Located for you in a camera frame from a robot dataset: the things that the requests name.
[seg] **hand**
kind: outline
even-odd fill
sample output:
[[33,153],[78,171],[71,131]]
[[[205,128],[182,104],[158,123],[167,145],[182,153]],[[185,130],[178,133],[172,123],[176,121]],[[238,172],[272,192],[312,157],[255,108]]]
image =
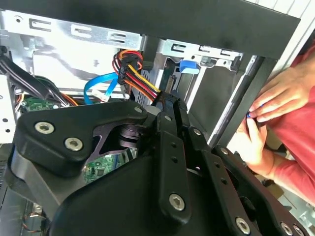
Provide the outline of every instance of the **hand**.
[[237,152],[243,161],[251,165],[259,165],[262,150],[267,137],[267,128],[258,128],[252,118],[244,119],[232,138]]
[[250,116],[265,122],[303,107],[312,88],[310,75],[314,76],[302,65],[282,72],[262,88],[250,108]]

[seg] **red wire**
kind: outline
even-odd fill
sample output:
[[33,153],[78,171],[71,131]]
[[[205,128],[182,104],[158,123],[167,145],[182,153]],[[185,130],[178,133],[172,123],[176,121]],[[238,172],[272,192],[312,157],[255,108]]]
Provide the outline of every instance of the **red wire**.
[[153,98],[156,98],[157,95],[152,92],[149,88],[143,85],[137,78],[135,78],[133,75],[131,75],[129,72],[126,72],[126,75],[128,75],[133,82],[135,82],[138,86],[140,86],[142,89],[144,89],[149,95],[151,95]]

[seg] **electronic component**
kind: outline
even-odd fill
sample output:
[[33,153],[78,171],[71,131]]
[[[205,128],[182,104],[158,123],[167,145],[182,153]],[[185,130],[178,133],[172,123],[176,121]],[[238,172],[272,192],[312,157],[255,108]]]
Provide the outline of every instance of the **electronic component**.
[[124,163],[125,161],[122,155],[107,155],[88,163],[84,168],[84,179],[86,184],[113,171]]
[[21,106],[27,112],[50,110],[56,108],[53,102],[44,101],[34,97],[24,99]]

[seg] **person's arm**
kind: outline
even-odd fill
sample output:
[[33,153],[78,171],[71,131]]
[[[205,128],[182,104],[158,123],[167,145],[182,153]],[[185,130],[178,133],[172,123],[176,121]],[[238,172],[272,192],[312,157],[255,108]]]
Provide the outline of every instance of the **person's arm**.
[[315,45],[307,59],[270,80],[250,108],[250,116],[266,122],[303,107],[315,86]]
[[254,172],[272,179],[315,206],[315,180],[296,162],[264,149],[266,127],[257,128],[252,118],[243,120],[232,142]]

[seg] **bolt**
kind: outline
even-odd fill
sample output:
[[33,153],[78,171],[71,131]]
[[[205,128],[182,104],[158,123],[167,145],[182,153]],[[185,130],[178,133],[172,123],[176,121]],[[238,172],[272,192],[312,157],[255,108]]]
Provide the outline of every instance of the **bolt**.
[[165,119],[167,119],[168,121],[172,121],[172,117],[169,117],[169,116],[164,116]]
[[135,110],[136,112],[142,113],[142,110],[141,110],[140,108],[138,108],[138,107],[135,107],[134,110]]
[[198,129],[193,129],[196,135],[201,135],[201,132]]
[[237,217],[235,219],[235,222],[237,227],[240,229],[240,231],[242,231],[243,234],[249,235],[251,233],[251,229],[244,219],[242,219],[241,217]]
[[67,138],[64,142],[67,149],[71,151],[79,151],[83,148],[83,143],[78,138]]
[[176,193],[172,193],[169,196],[169,203],[171,203],[172,207],[174,207],[178,211],[182,211],[185,208],[184,200]]
[[221,148],[221,151],[223,152],[223,154],[228,155],[228,152],[225,148]]
[[296,225],[293,225],[293,227],[299,236],[304,236],[303,231],[299,227],[297,227]]
[[43,121],[36,123],[34,128],[42,134],[51,134],[55,130],[54,126],[51,123]]
[[289,236],[293,235],[292,230],[289,228],[289,226],[286,223],[281,222],[281,227],[286,232],[287,235],[289,235]]

